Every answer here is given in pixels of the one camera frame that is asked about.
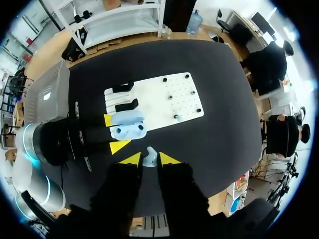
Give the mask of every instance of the black office chair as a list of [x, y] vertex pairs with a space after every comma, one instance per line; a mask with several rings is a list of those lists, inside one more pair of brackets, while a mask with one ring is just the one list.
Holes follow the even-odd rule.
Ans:
[[219, 20], [219, 18], [221, 18], [222, 16], [223, 16], [223, 15], [222, 15], [222, 13], [221, 13], [221, 10], [219, 9], [219, 10], [218, 10], [218, 13], [217, 13], [217, 16], [216, 16], [216, 22], [217, 22], [218, 25], [220, 25], [221, 30], [220, 30], [220, 32], [217, 34], [217, 36], [215, 36], [215, 37], [212, 38], [214, 41], [220, 42], [220, 43], [224, 43], [224, 42], [225, 42], [224, 39], [220, 36], [220, 34], [223, 33], [224, 30], [226, 30], [226, 31], [228, 31], [228, 32], [231, 31], [231, 28], [230, 28], [230, 26], [229, 26], [227, 23], [225, 23], [225, 22], [222, 21], [222, 20]]

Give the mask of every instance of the black tabletop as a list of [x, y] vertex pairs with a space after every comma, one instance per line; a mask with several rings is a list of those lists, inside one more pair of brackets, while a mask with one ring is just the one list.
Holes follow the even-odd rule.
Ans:
[[[213, 196], [242, 176], [261, 153], [257, 109], [245, 73], [225, 44], [199, 40], [168, 40], [137, 44], [114, 50], [79, 63], [71, 69], [69, 111], [79, 102], [82, 116], [106, 114], [104, 90], [129, 80], [190, 72], [204, 109], [204, 116], [152, 130], [133, 140], [113, 156], [98, 153], [90, 157], [92, 172], [80, 170], [71, 160], [64, 172], [66, 207], [75, 204], [89, 209], [106, 178], [112, 162], [152, 146], [179, 161], [188, 162], [205, 196]], [[101, 142], [107, 128], [87, 131], [89, 142]], [[43, 166], [58, 184], [60, 169]], [[135, 217], [164, 212], [156, 168], [144, 168]]]

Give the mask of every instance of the yellow triangle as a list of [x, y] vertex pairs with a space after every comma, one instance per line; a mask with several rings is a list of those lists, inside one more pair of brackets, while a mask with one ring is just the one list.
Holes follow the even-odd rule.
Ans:
[[123, 148], [125, 145], [127, 145], [130, 140], [125, 141], [116, 141], [116, 142], [110, 142], [110, 148], [112, 155], [115, 154], [117, 151], [119, 151], [121, 148]]
[[119, 163], [124, 163], [124, 164], [131, 163], [131, 164], [136, 164], [137, 166], [139, 166], [140, 156], [141, 156], [141, 153], [139, 152], [127, 159], [124, 159], [123, 161]]
[[106, 127], [113, 126], [113, 124], [111, 123], [111, 119], [112, 119], [112, 116], [104, 115], [104, 121], [105, 121], [105, 126]]
[[169, 157], [168, 155], [166, 155], [162, 152], [159, 152], [159, 155], [160, 155], [160, 160], [161, 160], [162, 166], [164, 164], [169, 164], [169, 163], [173, 163], [173, 164], [181, 163], [181, 162], [177, 161], [176, 159], [173, 159], [172, 157]]

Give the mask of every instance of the box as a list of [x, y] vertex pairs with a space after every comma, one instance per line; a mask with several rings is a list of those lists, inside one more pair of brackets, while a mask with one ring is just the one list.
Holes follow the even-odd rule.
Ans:
[[4, 134], [4, 146], [9, 148], [14, 147], [15, 135], [9, 134], [9, 128], [4, 129]]
[[15, 122], [15, 126], [21, 127], [23, 124], [23, 103], [18, 101], [15, 103], [14, 111], [13, 111], [13, 119]]
[[118, 8], [121, 6], [121, 0], [102, 0], [106, 11]]
[[10, 162], [15, 161], [16, 159], [17, 149], [9, 149], [4, 155], [5, 159], [9, 160]]

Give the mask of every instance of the white shelf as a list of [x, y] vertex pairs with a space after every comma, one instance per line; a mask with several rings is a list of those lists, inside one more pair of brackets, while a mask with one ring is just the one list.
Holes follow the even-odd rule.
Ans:
[[141, 5], [137, 5], [134, 3], [123, 1], [121, 3], [121, 7], [106, 11], [103, 6], [96, 7], [95, 10], [92, 12], [92, 16], [89, 19], [83, 20], [80, 23], [71, 25], [71, 28], [73, 30], [78, 29], [82, 27], [83, 25], [86, 25], [88, 23], [94, 22], [96, 20], [100, 20], [102, 18], [105, 18], [107, 16], [111, 16], [117, 13], [122, 13], [126, 11], [132, 11], [132, 10], [139, 10], [139, 9], [149, 9], [149, 8], [160, 8], [159, 3], [144, 3]]
[[87, 25], [88, 34], [85, 40], [85, 49], [115, 38], [134, 34], [157, 32], [158, 24], [150, 12], [139, 10], [119, 13], [98, 22]]
[[[157, 36], [161, 37], [165, 1], [144, 0], [143, 4], [138, 5], [122, 0], [120, 7], [109, 11], [105, 10], [102, 0], [50, 0], [48, 3], [74, 41], [87, 54], [87, 48], [123, 36], [157, 32]], [[67, 20], [70, 16], [64, 16], [70, 13], [61, 11], [70, 3], [77, 14], [81, 15], [87, 10], [92, 13], [91, 17], [70, 25]], [[82, 27], [88, 33], [84, 45], [75, 34]]]
[[58, 4], [58, 9], [64, 8], [65, 6], [70, 4], [71, 2], [73, 2], [73, 0], [64, 0], [64, 1], [62, 1], [60, 4]]
[[225, 208], [227, 209], [227, 212], [228, 212], [228, 215], [232, 215], [234, 214], [237, 210], [240, 210], [243, 208], [243, 204], [244, 204], [244, 201], [245, 201], [245, 198], [246, 198], [246, 195], [247, 195], [247, 191], [245, 192], [242, 192], [239, 196], [240, 197], [243, 197], [241, 199], [239, 199], [240, 201], [238, 202], [237, 204], [237, 207], [236, 207], [236, 210], [234, 212], [231, 211], [232, 209], [232, 206], [234, 204], [234, 202], [237, 200], [236, 199], [233, 199], [229, 194], [227, 194], [227, 197], [226, 197], [226, 202], [225, 202]]
[[236, 190], [236, 182], [233, 182], [229, 187], [226, 189], [227, 193], [233, 198], [233, 200], [237, 199], [243, 192], [247, 190], [248, 187], [248, 177], [249, 177], [249, 171], [245, 173], [245, 185], [241, 190]]

